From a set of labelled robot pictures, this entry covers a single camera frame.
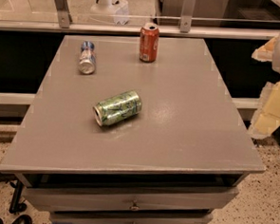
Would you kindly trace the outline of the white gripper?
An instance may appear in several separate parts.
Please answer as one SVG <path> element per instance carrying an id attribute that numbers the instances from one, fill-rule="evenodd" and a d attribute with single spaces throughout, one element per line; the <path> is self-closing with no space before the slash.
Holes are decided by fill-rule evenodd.
<path id="1" fill-rule="evenodd" d="M 280 74 L 280 34 L 257 48 L 252 58 L 258 62 L 271 62 L 274 71 Z M 258 100 L 258 109 L 254 112 L 249 128 L 249 135 L 262 140 L 280 127 L 280 82 L 264 85 Z"/>

